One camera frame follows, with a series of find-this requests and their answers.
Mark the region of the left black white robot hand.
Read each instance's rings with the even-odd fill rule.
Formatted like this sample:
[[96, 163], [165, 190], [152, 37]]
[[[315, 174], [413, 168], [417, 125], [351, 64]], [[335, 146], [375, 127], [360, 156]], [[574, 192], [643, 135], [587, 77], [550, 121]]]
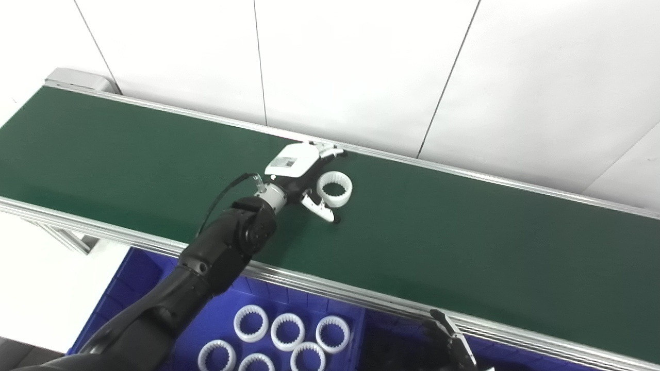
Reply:
[[327, 206], [316, 190], [325, 166], [337, 157], [346, 157], [344, 149], [324, 143], [299, 142], [285, 146], [267, 165], [269, 178], [255, 195], [265, 200], [274, 213], [286, 205], [300, 204], [324, 221], [339, 224], [340, 217]]

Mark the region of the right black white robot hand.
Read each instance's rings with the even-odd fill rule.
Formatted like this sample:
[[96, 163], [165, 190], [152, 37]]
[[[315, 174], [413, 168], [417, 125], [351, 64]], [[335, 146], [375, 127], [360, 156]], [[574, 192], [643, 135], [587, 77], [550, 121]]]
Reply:
[[429, 310], [423, 321], [423, 333], [439, 350], [446, 370], [495, 370], [493, 365], [477, 361], [464, 333], [443, 311]]

